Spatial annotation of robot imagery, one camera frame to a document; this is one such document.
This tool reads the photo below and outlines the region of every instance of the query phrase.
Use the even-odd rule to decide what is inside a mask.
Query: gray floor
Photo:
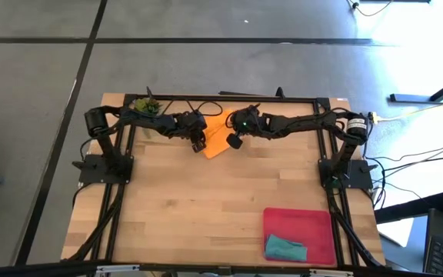
[[[98,3],[0,0],[0,35],[87,36]],[[288,96],[348,98],[354,111],[384,117],[424,107],[390,104],[387,96],[428,95],[443,86],[443,40],[435,39],[443,32],[430,29],[432,22],[443,22],[443,1],[393,4],[372,19],[348,9],[345,0],[110,1],[101,37],[373,38],[395,46],[96,45],[29,261],[59,259],[78,179],[71,161],[78,159],[87,136],[82,114],[99,105],[104,92],[143,93],[149,85],[158,94],[228,90],[272,95],[281,86]],[[411,22],[405,11],[418,20]],[[0,265],[11,262],[83,49],[0,45],[0,175],[5,178],[0,185]],[[433,120],[440,122],[434,131]],[[376,126],[368,153],[398,155],[438,146],[443,146],[443,108]],[[434,169],[440,177],[420,176],[417,182],[425,185],[415,188],[418,193],[443,189],[443,165]],[[398,174],[390,181],[411,188],[408,177]]]

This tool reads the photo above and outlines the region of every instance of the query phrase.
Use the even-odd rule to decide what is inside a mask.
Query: wooden table
[[[102,105],[121,106],[123,99],[124,94],[104,94]],[[330,100],[332,108],[349,108],[346,99]],[[219,104],[236,110],[250,103]],[[262,103],[259,109],[286,116],[313,113],[311,105],[300,103]],[[186,110],[186,102],[174,102],[168,113]],[[202,107],[204,113],[218,110],[210,104]],[[108,116],[109,125],[116,120]],[[127,134],[125,130],[123,146]],[[132,149],[135,164],[132,180],[125,187],[113,261],[311,266],[264,259],[262,211],[266,207],[328,211],[318,175],[316,132],[294,133],[271,141],[251,136],[243,140],[241,149],[229,149],[207,160],[203,154],[192,151],[188,140],[168,139],[155,131],[137,128]],[[326,143],[330,155],[329,141]],[[100,153],[96,142],[90,151]],[[104,187],[90,185],[78,195],[62,258],[74,254],[95,227]],[[359,189],[348,189],[347,193],[354,230],[372,255],[384,264],[370,199]],[[105,255],[107,238],[108,231],[102,237],[99,257]],[[343,231],[341,240],[345,262],[350,263]]]

